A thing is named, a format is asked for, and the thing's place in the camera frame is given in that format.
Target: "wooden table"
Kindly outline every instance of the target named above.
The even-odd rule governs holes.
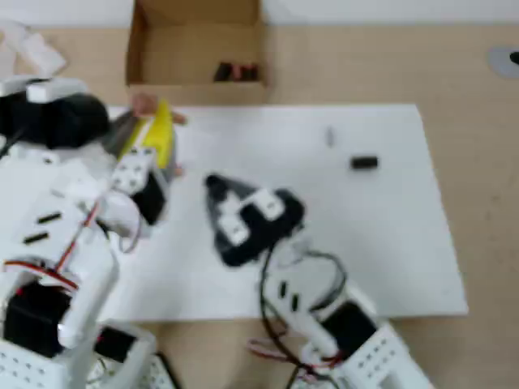
[[[64,75],[84,79],[106,103],[127,102],[126,30],[45,34],[71,61]],[[418,104],[470,316],[397,327],[439,389],[516,388],[519,80],[493,74],[486,55],[518,45],[519,27],[272,28],[269,43],[273,104]],[[290,374],[244,351],[244,340],[261,333],[256,321],[150,327],[187,388],[282,388]]]

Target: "yellow object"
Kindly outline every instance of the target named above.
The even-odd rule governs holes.
[[[166,169],[171,159],[174,158],[175,140],[174,122],[169,105],[166,101],[161,100],[154,118],[139,120],[119,158],[129,152],[132,147],[153,147],[157,150],[159,169]]]

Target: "open cardboard box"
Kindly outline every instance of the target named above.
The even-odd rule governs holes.
[[[265,98],[261,0],[135,0],[127,84],[172,104],[260,104]],[[260,81],[214,83],[221,62],[257,63]]]

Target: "white robot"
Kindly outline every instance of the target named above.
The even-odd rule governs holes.
[[[346,279],[341,261],[311,248],[304,206],[292,193],[256,189],[217,174],[207,178],[206,187],[215,247],[223,261],[231,267],[262,262],[259,304],[278,350],[262,344],[249,349],[293,363],[296,370],[288,387],[433,389],[391,325]],[[323,261],[329,266],[318,267]],[[329,284],[309,288],[316,271]],[[286,329],[308,339],[301,357],[284,346],[286,329],[275,332],[268,311]]]
[[[83,128],[81,143],[109,128],[104,105],[74,79],[0,83],[0,118],[0,169],[17,159],[56,164],[59,155],[48,146],[79,146]],[[67,128],[76,131],[73,138],[57,133]],[[24,149],[14,145],[18,140],[46,147]],[[152,334],[98,322],[118,278],[111,242],[116,237],[122,251],[131,250],[165,206],[168,184],[156,152],[136,144],[105,180],[79,162],[74,172],[2,237],[0,387],[174,389]]]

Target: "white paper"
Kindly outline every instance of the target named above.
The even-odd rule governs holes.
[[[465,314],[468,307],[418,110],[413,105],[187,108],[178,128],[186,176],[165,221],[121,258],[104,316],[182,320],[258,316],[250,264],[229,269],[212,247],[203,179],[217,171],[292,189],[315,248],[344,260],[381,314]],[[335,146],[329,147],[333,128]],[[353,172],[351,156],[380,168]]]

